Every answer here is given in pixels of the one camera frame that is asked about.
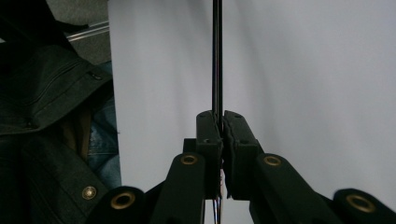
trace brass grommet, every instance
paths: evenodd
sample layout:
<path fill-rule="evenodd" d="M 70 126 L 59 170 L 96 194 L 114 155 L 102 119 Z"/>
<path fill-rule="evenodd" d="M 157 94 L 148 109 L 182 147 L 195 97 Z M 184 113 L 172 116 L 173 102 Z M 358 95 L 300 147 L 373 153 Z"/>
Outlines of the brass grommet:
<path fill-rule="evenodd" d="M 82 198 L 85 200 L 90 200 L 96 196 L 96 188 L 88 186 L 82 191 Z"/>
<path fill-rule="evenodd" d="M 117 210 L 125 209 L 134 203 L 136 196 L 131 191 L 118 194 L 111 199 L 111 207 Z"/>
<path fill-rule="evenodd" d="M 198 158 L 192 155 L 185 155 L 181 157 L 180 161 L 185 165 L 193 165 L 198 162 Z"/>
<path fill-rule="evenodd" d="M 364 197 L 358 194 L 350 194 L 346 196 L 346 201 L 354 208 L 365 212 L 373 213 L 375 211 L 375 205 Z"/>
<path fill-rule="evenodd" d="M 272 166 L 278 166 L 282 163 L 282 161 L 275 156 L 266 156 L 264 157 L 264 162 L 267 163 L 268 165 Z"/>

